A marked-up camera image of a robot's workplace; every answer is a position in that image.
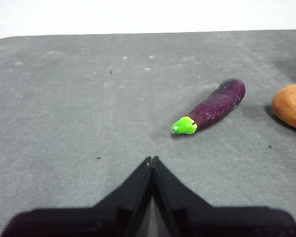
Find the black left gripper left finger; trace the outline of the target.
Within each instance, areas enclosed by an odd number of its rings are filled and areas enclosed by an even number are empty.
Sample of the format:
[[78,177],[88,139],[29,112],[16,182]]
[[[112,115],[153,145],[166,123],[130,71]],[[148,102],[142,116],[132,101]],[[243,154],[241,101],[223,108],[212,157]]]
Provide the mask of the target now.
[[152,159],[93,207],[35,209],[14,216],[3,237],[133,237],[151,199]]

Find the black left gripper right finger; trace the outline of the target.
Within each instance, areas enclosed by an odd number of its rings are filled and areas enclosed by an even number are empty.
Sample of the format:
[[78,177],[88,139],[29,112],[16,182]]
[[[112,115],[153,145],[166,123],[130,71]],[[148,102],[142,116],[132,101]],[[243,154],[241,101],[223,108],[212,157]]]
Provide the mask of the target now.
[[283,210],[212,206],[158,157],[152,159],[151,167],[153,197],[173,237],[296,237],[296,221]]

